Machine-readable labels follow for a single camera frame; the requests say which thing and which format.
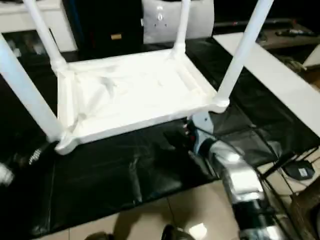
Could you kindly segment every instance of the black tarp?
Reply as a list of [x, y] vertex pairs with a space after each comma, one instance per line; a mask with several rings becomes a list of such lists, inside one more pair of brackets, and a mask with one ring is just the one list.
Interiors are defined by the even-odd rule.
[[[188, 41], [187, 54], [208, 81], [219, 86], [231, 56], [212, 39]], [[27, 71], [56, 111], [57, 80], [50, 67]], [[5, 84], [0, 91], [5, 113], [1, 116], [3, 162], [21, 149], [22, 153], [32, 149], [43, 134]], [[254, 166], [303, 153], [320, 143], [247, 70], [235, 86], [230, 107], [225, 113], [212, 113], [211, 118], [215, 133]], [[216, 180], [205, 161], [190, 158], [166, 139], [164, 133], [179, 130], [182, 124], [183, 120], [176, 120], [109, 137], [80, 145], [66, 156], [47, 152], [21, 171], [12, 185], [1, 189], [0, 234], [34, 238]]]

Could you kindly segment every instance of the black cable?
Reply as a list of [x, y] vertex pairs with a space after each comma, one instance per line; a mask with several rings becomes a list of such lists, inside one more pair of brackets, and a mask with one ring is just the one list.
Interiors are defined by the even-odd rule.
[[279, 226], [279, 228], [281, 229], [281, 231], [283, 232], [283, 234], [285, 235], [286, 239], [288, 240], [294, 240], [290, 234], [287, 232], [286, 228], [282, 225], [282, 223], [280, 222], [280, 220], [278, 219], [278, 217], [275, 215], [273, 216], [274, 221], [276, 222], [276, 224]]
[[319, 159], [320, 159], [320, 156], [317, 157], [315, 160], [311, 161], [310, 163], [313, 164], [313, 163], [315, 163], [316, 161], [318, 161]]
[[[217, 139], [217, 141], [221, 141], [221, 139], [220, 139], [218, 136], [213, 135], [211, 132], [208, 132], [208, 131], [206, 131], [206, 130], [200, 128], [200, 127], [197, 127], [197, 126], [195, 126], [195, 128], [198, 129], [198, 130], [200, 130], [200, 131], [203, 131], [204, 133], [206, 133], [206, 134], [208, 134], [208, 135], [213, 136], [214, 138]], [[228, 143], [228, 142], [224, 142], [224, 143], [226, 143], [227, 145], [229, 145], [229, 146], [230, 146], [231, 148], [233, 148], [238, 154], [240, 154], [239, 151], [238, 151], [233, 145], [231, 145], [231, 144]], [[262, 179], [263, 174], [262, 174], [256, 167], [253, 167], [253, 169], [255, 169], [255, 171], [257, 172], [257, 174], [258, 174], [258, 176], [259, 176], [259, 178]], [[288, 209], [286, 208], [284, 202], [282, 201], [281, 197], [280, 197], [279, 194], [277, 193], [277, 191], [274, 189], [274, 187], [272, 186], [272, 184], [271, 184], [266, 178], [264, 178], [263, 181], [267, 183], [267, 185], [268, 185], [269, 189], [271, 190], [272, 194], [275, 196], [275, 198], [276, 198], [276, 200], [279, 202], [281, 208], [284, 210], [284, 213], [287, 215], [287, 217], [288, 217], [288, 219], [289, 219], [289, 221], [290, 221], [290, 223], [291, 223], [294, 231], [296, 232], [297, 236], [299, 237], [299, 239], [304, 240], [303, 237], [302, 237], [302, 235], [300, 234], [300, 232], [299, 232], [296, 224], [294, 223], [293, 219], [291, 218], [291, 216], [290, 216], [290, 214], [289, 214], [289, 211], [288, 211]], [[281, 224], [279, 225], [279, 227], [281, 228], [282, 231], [284, 230], [284, 227], [283, 227]]]
[[311, 152], [309, 152], [306, 156], [304, 156], [302, 159], [300, 159], [300, 161], [305, 160], [307, 157], [309, 157], [311, 154], [313, 154], [317, 150], [318, 150], [318, 147], [315, 147]]
[[[259, 177], [261, 178], [262, 177], [262, 173], [258, 169], [256, 169], [256, 172], [259, 175]], [[272, 184], [267, 179], [264, 179], [263, 181], [268, 185], [268, 187], [271, 190], [272, 194], [275, 196], [275, 199], [278, 201], [278, 203], [280, 204], [281, 208], [284, 210], [284, 213], [288, 216], [288, 219], [289, 219], [294, 231], [296, 232], [297, 236], [301, 240], [304, 240], [302, 235], [300, 234], [300, 232], [298, 230], [298, 227], [296, 226], [296, 224], [294, 223], [293, 219], [291, 218], [291, 215], [289, 214], [288, 209], [286, 208], [284, 202], [281, 200], [281, 197], [279, 196], [277, 191], [274, 189]]]
[[289, 184], [289, 182], [287, 181], [287, 179], [285, 178], [283, 172], [280, 169], [280, 175], [282, 176], [283, 180], [285, 181], [286, 185], [289, 187], [290, 191], [292, 194], [295, 194], [295, 191], [292, 189], [291, 185]]

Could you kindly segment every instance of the beige floor tile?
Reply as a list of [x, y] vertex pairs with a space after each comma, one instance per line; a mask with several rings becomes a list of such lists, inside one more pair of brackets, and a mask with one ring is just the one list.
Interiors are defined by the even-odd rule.
[[221, 181], [199, 186], [170, 196], [176, 225], [189, 229], [204, 224], [203, 240], [236, 240], [238, 226]]
[[69, 240], [69, 229], [37, 238], [35, 240]]
[[166, 224], [172, 224], [166, 198], [96, 221], [70, 228], [70, 240], [84, 240], [96, 232], [114, 233], [115, 240], [160, 240]]

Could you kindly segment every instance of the cable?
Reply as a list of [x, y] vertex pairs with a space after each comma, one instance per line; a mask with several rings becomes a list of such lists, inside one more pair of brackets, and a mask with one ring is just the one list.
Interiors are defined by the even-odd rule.
[[274, 221], [276, 222], [276, 224], [279, 226], [279, 228], [281, 229], [281, 231], [283, 232], [283, 234], [285, 235], [285, 237], [288, 240], [293, 240], [293, 238], [290, 236], [290, 234], [287, 232], [286, 228], [282, 225], [282, 223], [280, 222], [280, 220], [278, 219], [278, 217], [275, 215], [273, 216]]
[[315, 160], [311, 161], [310, 163], [313, 164], [313, 163], [315, 163], [316, 161], [318, 161], [319, 159], [320, 159], [320, 156], [317, 157]]
[[[262, 173], [258, 170], [258, 169], [255, 169], [257, 174], [259, 175], [259, 177], [261, 178], [262, 177]], [[274, 195], [275, 199], [278, 201], [278, 203], [280, 204], [281, 208], [284, 210], [284, 213], [288, 216], [288, 219], [294, 229], [294, 231], [296, 232], [297, 236], [301, 239], [301, 240], [304, 240], [301, 233], [299, 232], [296, 224], [294, 223], [293, 219], [291, 218], [291, 215], [289, 214], [289, 211], [288, 209], [286, 208], [284, 202], [281, 200], [281, 197], [279, 196], [279, 194], [277, 193], [277, 191], [274, 189], [274, 187], [272, 186], [272, 184], [267, 180], [267, 179], [264, 179], [263, 180], [267, 185], [268, 185], [268, 188], [271, 190], [272, 194]]]
[[[212, 133], [210, 133], [210, 132], [208, 132], [208, 131], [200, 128], [200, 127], [197, 127], [197, 126], [195, 126], [195, 128], [198, 129], [198, 130], [200, 130], [200, 131], [203, 131], [204, 133], [206, 133], [206, 134], [208, 134], [208, 135], [210, 135], [210, 136], [213, 136], [213, 137], [216, 138], [218, 141], [221, 141], [219, 137], [214, 136]], [[232, 148], [236, 151], [236, 153], [239, 153], [239, 151], [238, 151], [233, 145], [231, 145], [231, 144], [228, 143], [228, 142], [225, 142], [225, 143], [228, 144], [230, 147], [232, 147]], [[255, 169], [255, 171], [257, 172], [257, 174], [258, 174], [258, 176], [259, 176], [259, 178], [261, 179], [262, 176], [263, 176], [262, 173], [261, 173], [256, 167], [253, 167], [253, 169]], [[290, 221], [290, 223], [291, 223], [294, 231], [296, 232], [297, 236], [299, 237], [299, 239], [304, 240], [303, 237], [302, 237], [302, 235], [300, 234], [300, 232], [299, 232], [296, 224], [294, 223], [293, 219], [291, 218], [291, 216], [290, 216], [290, 214], [289, 214], [289, 211], [288, 211], [288, 209], [286, 208], [284, 202], [282, 201], [281, 197], [280, 197], [279, 194], [277, 193], [277, 191], [274, 189], [274, 187], [272, 186], [272, 184], [271, 184], [266, 178], [263, 179], [263, 181], [268, 185], [268, 188], [271, 190], [272, 194], [275, 196], [276, 200], [279, 202], [281, 208], [284, 210], [285, 214], [287, 215], [287, 218], [289, 219], [289, 221]], [[285, 180], [285, 181], [286, 181], [286, 183], [288, 184], [288, 186], [290, 187], [292, 193], [294, 194], [294, 191], [293, 191], [293, 189], [291, 188], [291, 186], [289, 185], [289, 183], [287, 182], [287, 180]], [[279, 227], [281, 228], [281, 230], [283, 231], [283, 233], [288, 237], [289, 234], [288, 234], [288, 232], [284, 229], [283, 225], [282, 225], [281, 223], [279, 224], [280, 221], [277, 219], [276, 222], [277, 222], [277, 224], [279, 225]]]

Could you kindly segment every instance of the white panel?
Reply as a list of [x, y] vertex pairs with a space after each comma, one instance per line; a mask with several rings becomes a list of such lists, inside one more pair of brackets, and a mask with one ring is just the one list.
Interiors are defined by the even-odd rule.
[[[230, 33], [213, 38], [233, 55], [242, 36]], [[320, 94], [315, 89], [257, 43], [244, 66], [320, 137]]]

